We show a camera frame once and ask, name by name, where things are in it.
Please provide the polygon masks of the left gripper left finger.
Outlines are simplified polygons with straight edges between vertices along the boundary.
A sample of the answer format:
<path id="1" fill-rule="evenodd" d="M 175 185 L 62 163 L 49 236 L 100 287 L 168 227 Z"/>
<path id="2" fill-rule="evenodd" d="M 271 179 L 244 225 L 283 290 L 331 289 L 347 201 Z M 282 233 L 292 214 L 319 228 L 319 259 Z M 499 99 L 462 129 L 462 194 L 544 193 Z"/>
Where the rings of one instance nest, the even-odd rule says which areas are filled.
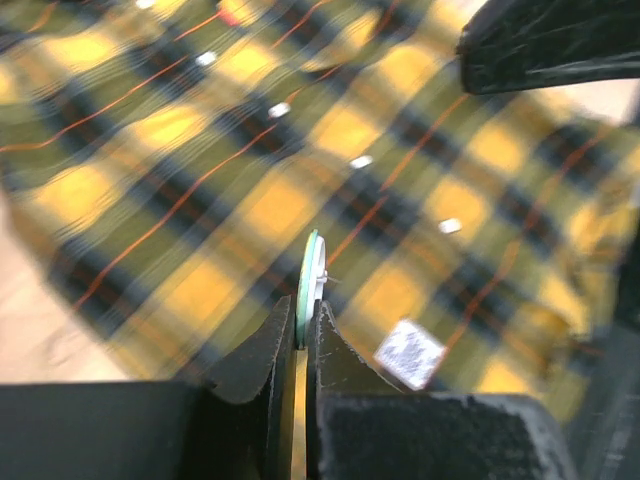
<path id="1" fill-rule="evenodd" d="M 5 479 L 287 479 L 295 301 L 199 381 L 5 384 Z"/>

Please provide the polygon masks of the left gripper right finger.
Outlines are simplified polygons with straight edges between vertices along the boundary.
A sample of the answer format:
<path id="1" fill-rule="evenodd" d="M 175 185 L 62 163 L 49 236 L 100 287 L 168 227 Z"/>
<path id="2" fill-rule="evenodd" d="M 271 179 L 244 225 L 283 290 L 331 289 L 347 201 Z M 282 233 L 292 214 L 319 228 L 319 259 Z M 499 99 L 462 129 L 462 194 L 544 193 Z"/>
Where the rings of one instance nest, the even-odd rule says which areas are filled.
<path id="1" fill-rule="evenodd" d="M 396 388 L 337 330 L 331 306 L 307 327 L 310 479 L 575 479 L 559 425 L 531 397 Z"/>

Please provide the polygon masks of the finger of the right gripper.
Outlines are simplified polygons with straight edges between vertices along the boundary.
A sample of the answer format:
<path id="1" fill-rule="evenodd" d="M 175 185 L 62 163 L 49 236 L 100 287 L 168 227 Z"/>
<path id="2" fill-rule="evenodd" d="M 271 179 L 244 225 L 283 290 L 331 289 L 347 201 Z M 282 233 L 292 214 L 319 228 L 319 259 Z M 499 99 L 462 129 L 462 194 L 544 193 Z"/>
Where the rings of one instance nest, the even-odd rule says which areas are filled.
<path id="1" fill-rule="evenodd" d="M 463 89 L 476 95 L 637 78 L 639 2 L 487 1 L 457 54 Z"/>

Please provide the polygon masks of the round green white brooch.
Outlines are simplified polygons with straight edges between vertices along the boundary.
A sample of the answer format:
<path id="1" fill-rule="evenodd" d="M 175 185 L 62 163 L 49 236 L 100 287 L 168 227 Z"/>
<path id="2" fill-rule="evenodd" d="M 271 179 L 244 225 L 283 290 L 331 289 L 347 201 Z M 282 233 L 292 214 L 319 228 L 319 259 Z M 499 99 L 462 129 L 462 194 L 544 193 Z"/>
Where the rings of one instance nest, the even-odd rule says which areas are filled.
<path id="1" fill-rule="evenodd" d="M 323 298 L 328 281 L 324 238 L 314 229 L 308 236 L 302 259 L 296 297 L 296 348 L 306 348 L 308 326 L 313 317 L 315 303 Z"/>

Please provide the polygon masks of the yellow plaid shirt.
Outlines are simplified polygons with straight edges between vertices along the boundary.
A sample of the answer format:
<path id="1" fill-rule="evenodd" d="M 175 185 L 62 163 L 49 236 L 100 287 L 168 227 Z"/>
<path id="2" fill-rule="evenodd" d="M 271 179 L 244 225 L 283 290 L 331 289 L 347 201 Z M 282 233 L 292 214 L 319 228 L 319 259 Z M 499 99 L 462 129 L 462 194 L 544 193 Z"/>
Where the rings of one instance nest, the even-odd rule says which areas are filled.
<path id="1" fill-rule="evenodd" d="M 444 1 L 5 1 L 1 184 L 51 284 L 143 378 L 196 377 L 298 284 L 437 391 L 560 422 L 603 352 L 639 135 L 558 94 L 464 93 Z"/>

